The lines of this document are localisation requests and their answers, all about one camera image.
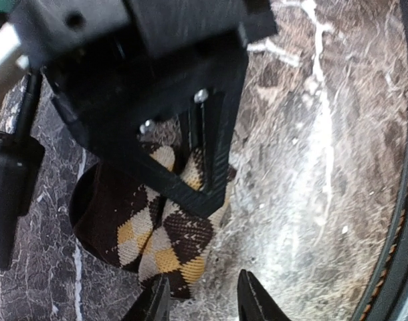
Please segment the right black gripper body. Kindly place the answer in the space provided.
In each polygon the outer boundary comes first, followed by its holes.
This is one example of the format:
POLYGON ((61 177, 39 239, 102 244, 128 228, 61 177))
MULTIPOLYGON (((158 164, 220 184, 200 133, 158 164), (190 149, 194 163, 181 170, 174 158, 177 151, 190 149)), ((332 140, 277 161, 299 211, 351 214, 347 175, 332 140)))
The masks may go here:
POLYGON ((239 94, 247 46, 278 32, 269 1, 18 1, 9 20, 98 157, 128 152, 141 124, 182 113, 199 90, 239 94))

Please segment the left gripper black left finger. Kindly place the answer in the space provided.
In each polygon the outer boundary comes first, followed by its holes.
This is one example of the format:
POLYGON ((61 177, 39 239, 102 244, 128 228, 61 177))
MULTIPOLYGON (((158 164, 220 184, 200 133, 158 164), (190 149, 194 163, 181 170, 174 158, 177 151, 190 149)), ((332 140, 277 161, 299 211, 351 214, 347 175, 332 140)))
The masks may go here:
POLYGON ((169 280, 159 276, 147 286, 121 320, 170 320, 171 293, 169 280))

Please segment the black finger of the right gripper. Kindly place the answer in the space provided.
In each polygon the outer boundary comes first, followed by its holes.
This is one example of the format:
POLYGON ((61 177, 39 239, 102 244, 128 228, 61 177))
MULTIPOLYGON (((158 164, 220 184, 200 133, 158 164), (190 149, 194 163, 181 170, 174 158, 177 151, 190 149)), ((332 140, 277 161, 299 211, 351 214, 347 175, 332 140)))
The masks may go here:
POLYGON ((177 112, 185 165, 171 172, 150 155, 150 145, 137 140, 134 154, 143 183, 198 217, 210 217, 225 202, 230 174, 229 151, 241 88, 201 88, 177 112))

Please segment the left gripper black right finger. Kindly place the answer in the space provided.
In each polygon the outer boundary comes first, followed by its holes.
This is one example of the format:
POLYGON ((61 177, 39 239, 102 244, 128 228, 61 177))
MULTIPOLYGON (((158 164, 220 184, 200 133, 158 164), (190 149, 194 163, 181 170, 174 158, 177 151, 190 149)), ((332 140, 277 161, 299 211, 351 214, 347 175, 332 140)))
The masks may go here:
POLYGON ((242 269, 237 280, 239 320, 290 320, 255 275, 242 269))

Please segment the brown argyle sock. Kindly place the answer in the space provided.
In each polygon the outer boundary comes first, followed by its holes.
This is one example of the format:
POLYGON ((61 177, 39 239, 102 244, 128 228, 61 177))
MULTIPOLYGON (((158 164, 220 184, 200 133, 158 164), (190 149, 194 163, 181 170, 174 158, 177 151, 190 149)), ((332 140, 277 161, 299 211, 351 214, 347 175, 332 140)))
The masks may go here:
POLYGON ((198 217, 100 161, 76 183, 69 216, 76 239, 88 253, 136 274, 142 287, 164 276, 171 296, 188 300, 197 293, 228 207, 224 201, 209 217, 198 217))

